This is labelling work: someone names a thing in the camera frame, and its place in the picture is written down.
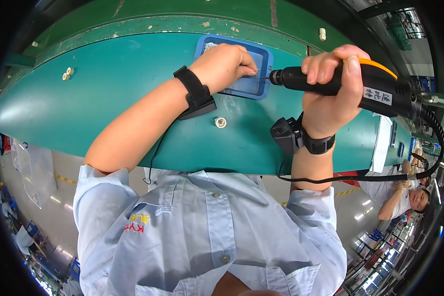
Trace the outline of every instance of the red letters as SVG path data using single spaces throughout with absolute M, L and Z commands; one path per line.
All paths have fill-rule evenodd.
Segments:
M 133 223 L 132 224 L 128 223 L 127 226 L 125 226 L 124 230 L 132 229 L 133 231 L 143 233 L 143 225 L 142 225 L 142 227 L 140 227 L 138 224 L 135 224 L 135 225 L 138 229 L 135 229 L 135 226 L 133 226 Z

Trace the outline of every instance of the yellow chinese characters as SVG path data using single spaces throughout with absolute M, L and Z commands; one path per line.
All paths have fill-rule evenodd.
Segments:
M 135 219 L 138 217 L 140 217 L 141 222 L 148 223 L 148 215 L 145 215 L 145 216 L 143 216 L 141 214 L 133 215 L 133 216 L 130 216 L 130 220 L 135 221 Z

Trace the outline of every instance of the teal work surface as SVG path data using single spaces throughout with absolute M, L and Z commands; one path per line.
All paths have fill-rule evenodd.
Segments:
M 200 37 L 184 33 L 133 35 L 57 56 L 30 71 L 2 95 L 0 132 L 33 145 L 85 156 L 107 124 L 171 78 L 175 70 L 192 63 Z M 305 52 L 305 45 L 299 46 L 299 51 Z M 301 65 L 299 56 L 269 49 L 275 69 Z M 63 81 L 62 74 L 68 67 L 74 68 L 75 73 Z M 283 154 L 269 129 L 281 117 L 300 115 L 302 95 L 303 92 L 273 85 L 268 96 L 259 101 L 215 94 L 217 110 L 173 124 L 153 167 L 274 175 Z M 227 120 L 225 128 L 215 126 L 214 120 L 219 116 Z M 335 171 L 370 167 L 378 122 L 378 116 L 363 110 L 337 133 Z M 401 129 L 398 125 L 397 142 L 409 143 L 409 134 L 402 134 Z M 116 140 L 127 141 L 118 137 Z M 153 152 L 154 148 L 139 165 L 148 166 Z M 386 164 L 398 162 L 401 160 L 391 149 Z M 288 160 L 284 172 L 289 171 Z

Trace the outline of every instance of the gray floor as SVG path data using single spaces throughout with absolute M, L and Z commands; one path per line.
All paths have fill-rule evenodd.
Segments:
M 53 151 L 55 174 L 77 181 L 82 157 Z M 147 192 L 143 168 L 137 167 L 130 173 L 130 186 L 140 195 Z M 70 262 L 77 256 L 77 228 L 72 215 L 72 200 L 76 185 L 56 179 L 58 190 L 49 201 L 39 209 L 24 190 L 23 179 L 13 166 L 11 154 L 0 158 L 0 181 L 3 181 L 10 194 L 16 199 L 18 208 L 27 218 L 37 224 L 53 246 L 57 246 L 55 255 L 60 255 L 62 262 Z M 277 177 L 264 176 L 266 190 L 279 202 L 288 201 L 289 183 Z M 355 187 L 342 182 L 334 182 L 335 192 L 344 192 Z M 357 237 L 372 231 L 379 223 L 378 209 L 371 209 L 372 203 L 365 204 L 369 198 L 358 190 L 335 198 L 337 210 L 337 233 L 348 253 Z

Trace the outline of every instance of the light blue work shirt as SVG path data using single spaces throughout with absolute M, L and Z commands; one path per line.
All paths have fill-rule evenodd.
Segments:
M 80 285 L 93 295 L 211 295 L 226 272 L 252 290 L 331 295 L 347 257 L 334 189 L 296 190 L 286 207 L 260 177 L 153 171 L 142 197 L 128 170 L 82 166 L 74 197 Z

